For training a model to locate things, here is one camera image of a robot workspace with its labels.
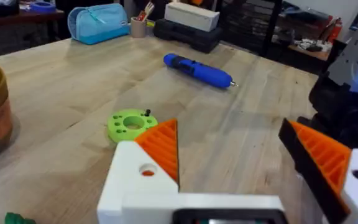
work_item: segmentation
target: wooden workbench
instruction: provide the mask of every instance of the wooden workbench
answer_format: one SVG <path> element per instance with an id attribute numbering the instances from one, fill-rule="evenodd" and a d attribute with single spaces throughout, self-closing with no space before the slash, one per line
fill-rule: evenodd
<path id="1" fill-rule="evenodd" d="M 162 61 L 169 52 L 222 68 L 240 87 L 175 72 Z M 15 125 L 0 154 L 0 223 L 16 212 L 38 224 L 96 224 L 115 148 L 105 125 L 124 108 L 178 118 L 182 192 L 277 194 L 290 223 L 321 220 L 277 137 L 283 118 L 314 113 L 314 75 L 225 45 L 203 54 L 152 37 L 63 40 L 1 56 L 0 66 Z"/>

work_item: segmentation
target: red fire extinguisher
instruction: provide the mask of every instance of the red fire extinguisher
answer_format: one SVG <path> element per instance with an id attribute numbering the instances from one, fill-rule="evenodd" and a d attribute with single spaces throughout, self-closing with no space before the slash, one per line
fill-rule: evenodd
<path id="1" fill-rule="evenodd" d="M 338 18 L 335 22 L 335 27 L 333 28 L 333 31 L 331 32 L 331 35 L 328 38 L 328 41 L 333 43 L 334 40 L 338 38 L 341 30 L 342 30 L 342 20 L 341 18 Z"/>

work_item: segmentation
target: pencil holder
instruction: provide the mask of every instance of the pencil holder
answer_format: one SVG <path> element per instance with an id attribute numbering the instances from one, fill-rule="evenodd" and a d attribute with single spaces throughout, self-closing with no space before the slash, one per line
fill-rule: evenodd
<path id="1" fill-rule="evenodd" d="M 146 36 L 146 21 L 138 21 L 136 17 L 131 18 L 131 36 L 142 38 Z"/>

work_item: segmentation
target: black knob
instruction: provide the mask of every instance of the black knob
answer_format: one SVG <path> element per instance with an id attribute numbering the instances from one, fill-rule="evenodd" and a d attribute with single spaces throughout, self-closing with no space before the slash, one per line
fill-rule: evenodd
<path id="1" fill-rule="evenodd" d="M 144 114 L 144 116 L 150 116 L 150 113 L 151 113 L 152 111 L 150 111 L 149 109 L 147 109 L 146 110 L 146 113 Z"/>

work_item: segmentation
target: green object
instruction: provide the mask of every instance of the green object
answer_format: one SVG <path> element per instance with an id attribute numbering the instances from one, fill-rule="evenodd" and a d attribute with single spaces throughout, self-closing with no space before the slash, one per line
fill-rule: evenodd
<path id="1" fill-rule="evenodd" d="M 34 220 L 23 218 L 19 214 L 8 212 L 5 216 L 5 224 L 36 224 Z"/>
<path id="2" fill-rule="evenodd" d="M 111 140 L 134 140 L 151 127 L 158 125 L 150 110 L 126 109 L 114 113 L 108 120 L 108 134 Z"/>

